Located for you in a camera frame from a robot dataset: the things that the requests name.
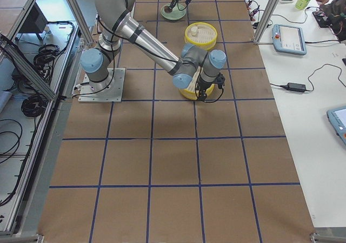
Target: black connector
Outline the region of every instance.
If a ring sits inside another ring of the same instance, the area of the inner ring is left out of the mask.
[[[293,83],[293,82],[289,82],[287,83],[287,85],[280,85],[280,87],[286,90],[296,91],[298,93],[304,93],[307,90],[307,87],[305,86],[305,84]]]

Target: blue joint cap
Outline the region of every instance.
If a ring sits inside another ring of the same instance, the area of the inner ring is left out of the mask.
[[[81,65],[88,74],[96,72],[101,67],[102,63],[103,56],[101,52],[95,48],[91,48],[81,55]]]
[[[194,46],[195,46],[194,44],[186,43],[182,50],[182,57],[184,57],[187,54],[187,52],[190,50],[190,48]]]
[[[192,81],[192,77],[188,74],[176,74],[173,76],[173,84],[179,89],[185,89]]]
[[[226,54],[221,50],[213,50],[209,54],[209,61],[217,69],[222,69],[226,62]]]

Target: table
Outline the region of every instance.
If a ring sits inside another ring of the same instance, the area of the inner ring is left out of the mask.
[[[267,0],[255,0],[261,9]],[[295,2],[278,4],[274,13],[293,22],[304,21],[304,11],[294,7]],[[309,6],[317,6],[312,0]],[[275,24],[295,25],[303,29],[309,42],[335,39],[329,29],[320,29],[311,12],[307,10],[304,24],[290,23],[282,17],[272,16]],[[261,43],[271,42],[268,28]],[[261,55],[269,77],[274,84],[304,83],[311,88],[307,77],[325,63],[343,70],[341,79],[346,82],[346,57],[344,44],[328,42],[307,45],[305,56],[282,54],[272,45],[260,45]],[[340,70],[325,66],[311,78],[315,91],[297,94],[272,88],[282,119],[304,196],[315,227],[346,227],[346,145],[336,136],[328,122],[326,111],[346,104],[346,88],[337,80]]]

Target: white surface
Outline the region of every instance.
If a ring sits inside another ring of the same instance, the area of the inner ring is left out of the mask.
[[[256,0],[261,9],[266,0]],[[275,14],[291,21],[304,21],[304,11],[291,4],[278,4]],[[309,5],[316,5],[313,0]],[[272,16],[273,23],[301,27],[306,41],[335,39],[328,29],[320,29],[311,12],[304,24],[289,23]],[[260,42],[272,42],[268,28]],[[304,83],[311,89],[308,76],[325,63],[343,69],[341,80],[346,83],[346,47],[336,42],[307,44],[307,54],[296,56],[275,51],[272,45],[260,45],[269,81],[274,84]],[[326,111],[346,105],[346,88],[337,80],[340,70],[325,66],[311,81],[315,90],[298,94],[273,88],[283,127],[294,158],[305,199],[315,227],[346,227],[346,146],[328,122]]]

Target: metal base plate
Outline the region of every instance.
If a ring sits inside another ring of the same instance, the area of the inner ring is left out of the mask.
[[[125,80],[125,68],[115,68],[114,77],[108,88],[96,94],[80,95],[79,102],[121,102]],[[108,68],[110,76],[113,75],[113,68]],[[83,82],[88,82],[89,78],[85,75]],[[89,85],[82,86],[81,94],[93,93]]]

